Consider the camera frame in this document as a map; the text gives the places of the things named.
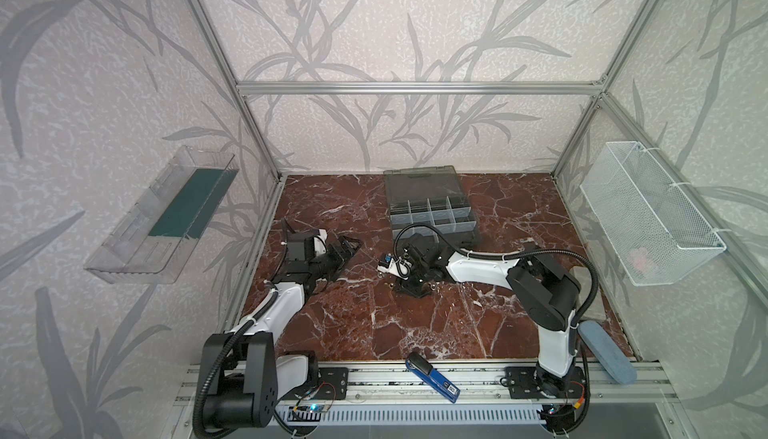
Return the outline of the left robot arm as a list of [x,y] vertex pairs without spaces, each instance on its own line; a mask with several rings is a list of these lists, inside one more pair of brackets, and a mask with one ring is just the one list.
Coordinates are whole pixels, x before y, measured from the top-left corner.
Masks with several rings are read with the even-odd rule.
[[304,399],[323,387],[317,357],[312,351],[279,356],[275,344],[318,281],[337,280],[362,245],[346,235],[330,241],[323,229],[285,228],[267,296],[233,329],[211,335],[203,346],[192,409],[195,437],[224,438],[271,422],[293,438],[312,433],[309,426],[290,425],[277,406],[285,396]]

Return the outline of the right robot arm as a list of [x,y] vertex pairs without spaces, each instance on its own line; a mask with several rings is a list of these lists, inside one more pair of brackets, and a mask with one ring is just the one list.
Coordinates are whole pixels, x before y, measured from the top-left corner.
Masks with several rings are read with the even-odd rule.
[[538,390],[551,398],[566,392],[575,369],[577,327],[599,292],[598,272],[583,255],[538,247],[483,253],[449,244],[421,248],[410,242],[382,255],[378,270],[395,276],[400,290],[414,297],[426,295],[437,281],[512,291],[537,327]]

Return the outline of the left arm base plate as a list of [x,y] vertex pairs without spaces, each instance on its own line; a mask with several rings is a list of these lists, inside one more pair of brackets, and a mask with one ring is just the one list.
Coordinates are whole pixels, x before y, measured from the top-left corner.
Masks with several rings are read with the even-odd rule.
[[349,385],[349,369],[346,367],[320,367],[310,373],[302,385],[291,389],[283,400],[309,397],[313,400],[344,400]]

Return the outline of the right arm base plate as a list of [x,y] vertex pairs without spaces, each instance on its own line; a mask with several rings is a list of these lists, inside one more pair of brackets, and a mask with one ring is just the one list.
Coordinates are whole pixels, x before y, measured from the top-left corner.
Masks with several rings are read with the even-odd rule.
[[504,369],[500,384],[512,399],[576,400],[586,384],[584,371],[574,366],[564,378],[539,366],[510,366]]

